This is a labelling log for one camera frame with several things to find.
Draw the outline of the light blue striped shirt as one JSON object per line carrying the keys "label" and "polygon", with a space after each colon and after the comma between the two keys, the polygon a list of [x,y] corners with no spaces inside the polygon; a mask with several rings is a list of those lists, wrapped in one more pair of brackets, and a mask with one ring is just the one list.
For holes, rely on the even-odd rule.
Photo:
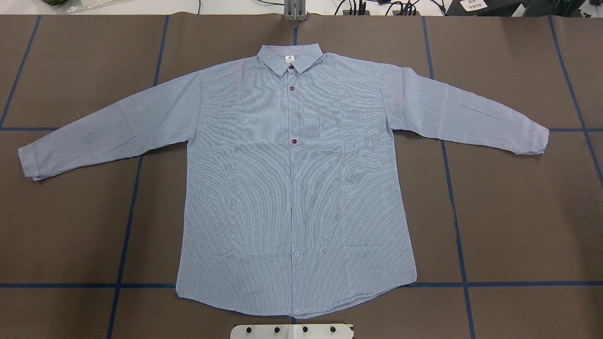
{"label": "light blue striped shirt", "polygon": [[416,281],[394,131],[519,155],[549,129],[410,67],[263,45],[19,148],[24,176],[187,144],[175,291],[259,316],[310,318]]}

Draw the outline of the grey orange connector hub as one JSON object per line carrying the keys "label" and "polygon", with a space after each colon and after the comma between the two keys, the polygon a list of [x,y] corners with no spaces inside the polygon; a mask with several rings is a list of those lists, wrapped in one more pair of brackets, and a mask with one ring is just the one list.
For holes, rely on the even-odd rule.
{"label": "grey orange connector hub", "polygon": [[420,13],[416,8],[419,0],[393,1],[386,11],[387,14],[393,16],[419,16]]}
{"label": "grey orange connector hub", "polygon": [[[348,9],[343,9],[344,4],[348,4]],[[344,16],[368,16],[370,12],[367,9],[367,0],[342,0],[336,9],[336,14]]]}

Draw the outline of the white mounting plate with bolts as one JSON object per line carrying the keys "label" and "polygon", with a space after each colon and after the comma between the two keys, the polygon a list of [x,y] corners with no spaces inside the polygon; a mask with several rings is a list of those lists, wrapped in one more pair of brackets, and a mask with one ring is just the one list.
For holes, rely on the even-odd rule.
{"label": "white mounting plate with bolts", "polygon": [[250,324],[237,325],[231,339],[354,339],[353,324]]}

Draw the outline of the black box with white label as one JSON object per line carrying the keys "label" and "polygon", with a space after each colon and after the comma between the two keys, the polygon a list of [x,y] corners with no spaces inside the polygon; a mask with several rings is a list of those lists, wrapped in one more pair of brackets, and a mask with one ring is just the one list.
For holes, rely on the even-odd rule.
{"label": "black box with white label", "polygon": [[453,0],[445,16],[511,17],[522,0]]}

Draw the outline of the clear plastic MINI bag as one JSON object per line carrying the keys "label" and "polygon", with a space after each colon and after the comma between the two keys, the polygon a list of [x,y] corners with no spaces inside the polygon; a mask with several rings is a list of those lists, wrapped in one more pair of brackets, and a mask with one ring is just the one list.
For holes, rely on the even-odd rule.
{"label": "clear plastic MINI bag", "polygon": [[68,0],[63,7],[65,13],[75,13],[116,2],[115,0]]}

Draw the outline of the green folded cloth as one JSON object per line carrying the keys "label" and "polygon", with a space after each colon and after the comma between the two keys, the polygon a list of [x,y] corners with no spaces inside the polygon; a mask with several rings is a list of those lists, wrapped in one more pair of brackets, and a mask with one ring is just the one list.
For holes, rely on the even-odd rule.
{"label": "green folded cloth", "polygon": [[66,2],[66,0],[42,0],[43,3],[48,6],[59,6]]}

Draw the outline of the grey metal bracket post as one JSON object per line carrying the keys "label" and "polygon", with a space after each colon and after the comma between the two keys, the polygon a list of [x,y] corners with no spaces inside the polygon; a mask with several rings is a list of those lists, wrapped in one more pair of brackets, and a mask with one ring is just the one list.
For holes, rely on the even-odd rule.
{"label": "grey metal bracket post", "polygon": [[284,0],[284,21],[303,22],[307,18],[306,0]]}

